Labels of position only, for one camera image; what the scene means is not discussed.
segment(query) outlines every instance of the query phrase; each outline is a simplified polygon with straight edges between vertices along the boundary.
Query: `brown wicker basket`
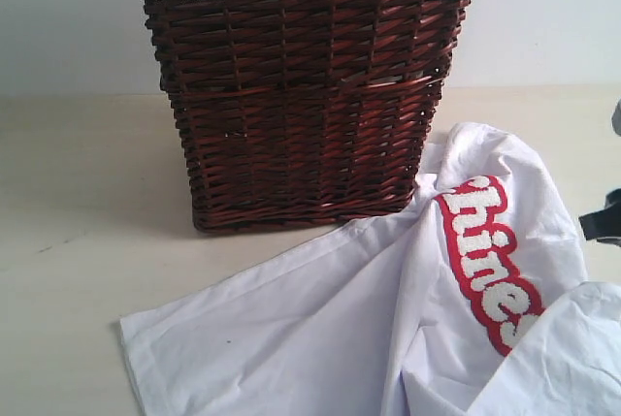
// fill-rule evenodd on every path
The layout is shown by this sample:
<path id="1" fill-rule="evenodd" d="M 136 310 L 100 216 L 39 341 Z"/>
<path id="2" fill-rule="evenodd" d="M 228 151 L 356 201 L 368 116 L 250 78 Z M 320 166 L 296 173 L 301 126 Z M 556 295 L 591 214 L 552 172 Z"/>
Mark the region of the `brown wicker basket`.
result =
<path id="1" fill-rule="evenodd" d="M 145 0 L 201 231 L 406 206 L 469 0 Z"/>

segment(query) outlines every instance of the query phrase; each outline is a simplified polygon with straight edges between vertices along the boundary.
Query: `woven wicker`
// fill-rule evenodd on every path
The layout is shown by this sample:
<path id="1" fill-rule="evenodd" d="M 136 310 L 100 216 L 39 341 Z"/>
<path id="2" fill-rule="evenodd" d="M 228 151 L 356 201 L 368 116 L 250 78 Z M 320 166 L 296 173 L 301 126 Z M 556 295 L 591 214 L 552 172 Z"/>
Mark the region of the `woven wicker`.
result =
<path id="1" fill-rule="evenodd" d="M 201 231 L 410 200 L 469 0 L 145 0 Z"/>

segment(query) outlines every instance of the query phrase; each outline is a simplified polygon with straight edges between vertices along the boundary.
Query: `wall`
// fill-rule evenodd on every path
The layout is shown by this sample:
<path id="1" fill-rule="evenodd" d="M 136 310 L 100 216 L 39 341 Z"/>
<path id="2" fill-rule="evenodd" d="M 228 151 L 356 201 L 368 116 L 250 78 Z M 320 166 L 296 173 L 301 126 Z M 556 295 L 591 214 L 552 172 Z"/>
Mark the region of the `wall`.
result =
<path id="1" fill-rule="evenodd" d="M 619 0 L 474 0 L 453 86 L 621 81 Z M 0 0 L 0 94 L 153 93 L 140 0 Z"/>

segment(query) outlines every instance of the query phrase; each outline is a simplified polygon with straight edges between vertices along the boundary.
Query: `white fabric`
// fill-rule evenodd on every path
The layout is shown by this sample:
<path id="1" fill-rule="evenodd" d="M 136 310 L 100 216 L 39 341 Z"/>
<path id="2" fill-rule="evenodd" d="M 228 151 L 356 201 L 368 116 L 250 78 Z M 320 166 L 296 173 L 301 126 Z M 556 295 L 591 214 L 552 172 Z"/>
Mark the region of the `white fabric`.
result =
<path id="1" fill-rule="evenodd" d="M 578 236 L 539 157 L 462 124 L 427 144 L 417 182 L 401 213 L 123 318 L 145 414 L 612 414 L 621 294 L 578 287 Z"/>

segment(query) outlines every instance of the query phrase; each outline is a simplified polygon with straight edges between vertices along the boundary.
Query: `beige table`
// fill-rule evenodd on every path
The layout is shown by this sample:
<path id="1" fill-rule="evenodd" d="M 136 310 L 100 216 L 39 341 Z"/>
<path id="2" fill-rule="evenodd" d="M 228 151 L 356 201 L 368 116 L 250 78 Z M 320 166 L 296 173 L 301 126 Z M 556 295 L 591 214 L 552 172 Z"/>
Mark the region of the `beige table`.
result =
<path id="1" fill-rule="evenodd" d="M 536 148 L 574 216 L 621 186 L 621 85 L 447 90 L 432 140 L 480 121 Z M 0 100 L 0 415 L 137 416 L 119 316 L 202 289 L 330 230 L 194 232 L 163 96 Z M 621 283 L 621 249 L 585 246 Z"/>

